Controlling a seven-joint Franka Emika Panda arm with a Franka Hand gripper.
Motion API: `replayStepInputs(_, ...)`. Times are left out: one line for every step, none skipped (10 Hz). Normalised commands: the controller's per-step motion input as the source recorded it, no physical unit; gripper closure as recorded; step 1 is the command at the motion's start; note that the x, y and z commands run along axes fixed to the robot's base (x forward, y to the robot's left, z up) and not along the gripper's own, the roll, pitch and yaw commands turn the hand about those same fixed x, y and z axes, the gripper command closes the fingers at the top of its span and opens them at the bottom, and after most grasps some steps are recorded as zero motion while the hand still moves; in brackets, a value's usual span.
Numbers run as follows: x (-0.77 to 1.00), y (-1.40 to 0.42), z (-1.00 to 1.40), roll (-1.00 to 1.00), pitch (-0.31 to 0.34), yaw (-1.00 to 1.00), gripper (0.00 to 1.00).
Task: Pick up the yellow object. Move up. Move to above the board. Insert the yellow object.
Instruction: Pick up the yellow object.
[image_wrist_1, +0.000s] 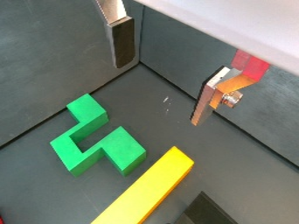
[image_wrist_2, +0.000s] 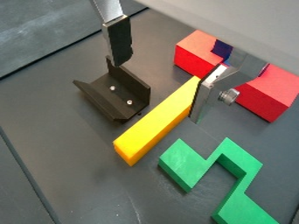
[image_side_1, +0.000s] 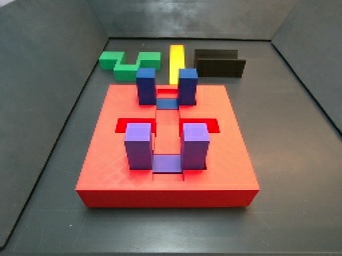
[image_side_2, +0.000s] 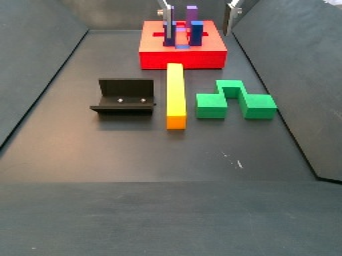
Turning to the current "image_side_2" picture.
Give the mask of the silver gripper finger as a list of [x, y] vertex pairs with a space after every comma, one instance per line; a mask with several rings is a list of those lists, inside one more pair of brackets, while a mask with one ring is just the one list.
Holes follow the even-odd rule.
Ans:
[[171, 29], [171, 25], [172, 25], [172, 15], [171, 15], [172, 7], [167, 3], [167, 0], [157, 0], [157, 3], [159, 3], [159, 6], [160, 6], [160, 10], [157, 11], [157, 15], [163, 16], [163, 20], [165, 21], [165, 24], [167, 24], [167, 29]]
[[234, 19], [242, 13], [243, 0], [231, 0], [226, 3], [224, 18], [223, 18], [223, 35], [227, 36], [231, 32]]

